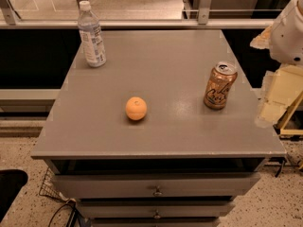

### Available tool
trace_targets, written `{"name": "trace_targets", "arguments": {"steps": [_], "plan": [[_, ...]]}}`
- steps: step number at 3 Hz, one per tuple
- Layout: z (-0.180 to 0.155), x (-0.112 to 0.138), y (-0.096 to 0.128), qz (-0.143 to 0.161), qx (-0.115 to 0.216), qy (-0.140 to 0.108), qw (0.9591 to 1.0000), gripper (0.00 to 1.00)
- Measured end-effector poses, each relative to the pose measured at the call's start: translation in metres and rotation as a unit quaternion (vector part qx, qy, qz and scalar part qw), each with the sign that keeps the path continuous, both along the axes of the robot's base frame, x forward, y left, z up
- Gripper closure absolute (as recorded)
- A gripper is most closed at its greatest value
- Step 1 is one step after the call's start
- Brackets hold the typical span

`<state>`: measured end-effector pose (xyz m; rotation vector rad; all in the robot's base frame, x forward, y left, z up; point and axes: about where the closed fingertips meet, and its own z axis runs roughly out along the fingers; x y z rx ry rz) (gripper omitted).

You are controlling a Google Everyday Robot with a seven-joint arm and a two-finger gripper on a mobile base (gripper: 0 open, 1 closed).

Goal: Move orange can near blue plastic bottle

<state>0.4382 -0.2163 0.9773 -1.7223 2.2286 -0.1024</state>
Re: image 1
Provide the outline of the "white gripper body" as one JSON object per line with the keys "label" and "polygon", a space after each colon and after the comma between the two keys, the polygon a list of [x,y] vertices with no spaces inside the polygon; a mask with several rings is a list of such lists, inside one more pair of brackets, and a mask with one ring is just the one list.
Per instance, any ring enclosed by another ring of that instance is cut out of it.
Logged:
{"label": "white gripper body", "polygon": [[303,65],[303,0],[291,0],[274,20],[269,50],[273,60]]}

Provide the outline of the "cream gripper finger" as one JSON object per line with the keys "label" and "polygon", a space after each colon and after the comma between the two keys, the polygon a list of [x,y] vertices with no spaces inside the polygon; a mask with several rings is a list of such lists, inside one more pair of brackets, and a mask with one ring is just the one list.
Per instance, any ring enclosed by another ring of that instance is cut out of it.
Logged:
{"label": "cream gripper finger", "polygon": [[250,42],[250,46],[256,49],[270,49],[272,28],[272,26],[267,26],[257,37],[255,37]]}
{"label": "cream gripper finger", "polygon": [[275,125],[302,92],[302,65],[282,64],[275,72],[267,71],[261,86],[256,125],[262,128]]}

